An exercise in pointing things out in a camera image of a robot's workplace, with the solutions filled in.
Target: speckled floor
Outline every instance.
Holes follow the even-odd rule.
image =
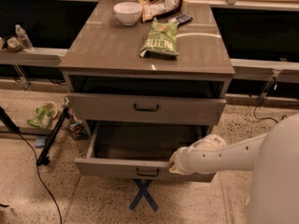
[[[54,85],[47,91],[17,88],[1,84],[0,106],[18,125],[25,125],[44,101],[61,107],[66,94],[64,87]],[[228,95],[226,99],[228,105],[213,133],[228,144],[266,133],[275,125],[271,119],[254,117],[256,98]],[[298,110],[296,100],[272,98],[257,108],[256,116],[281,120]],[[36,137],[26,138],[33,146]],[[49,153],[50,164],[39,168],[63,223],[246,223],[252,172],[218,172],[211,183],[153,181],[148,191],[158,210],[154,212],[142,198],[132,211],[129,205],[138,193],[133,180],[80,175],[74,159],[84,157],[88,146],[88,141],[75,141],[60,130]],[[9,205],[0,207],[0,223],[59,223],[56,206],[38,180],[32,149],[17,136],[0,133],[0,161],[0,203]]]

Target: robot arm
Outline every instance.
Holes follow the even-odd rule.
[[[170,159],[171,173],[214,174],[221,170],[253,170],[260,146],[267,133],[226,146],[216,134],[210,134],[189,147],[181,147]]]
[[[208,135],[179,148],[170,162],[170,172],[182,175],[254,168],[248,223],[299,223],[299,113],[230,146]]]

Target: snack bag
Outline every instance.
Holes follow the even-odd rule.
[[[139,55],[144,57],[147,52],[178,56],[177,52],[178,25],[174,22],[159,23],[154,19],[147,40],[143,44]]]
[[[142,21],[168,16],[180,11],[183,0],[138,0],[142,5]]]

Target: shelf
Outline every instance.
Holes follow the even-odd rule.
[[[0,64],[16,64],[43,67],[58,67],[67,49],[35,48],[33,52],[17,53],[0,51]]]
[[[266,81],[274,70],[281,71],[279,82],[299,83],[299,63],[231,59],[234,79]]]

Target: open drawer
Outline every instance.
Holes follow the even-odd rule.
[[[179,147],[201,138],[192,125],[98,121],[86,159],[75,159],[82,175],[210,182],[214,175],[169,173]]]
[[[79,119],[217,125],[224,99],[68,93]]]

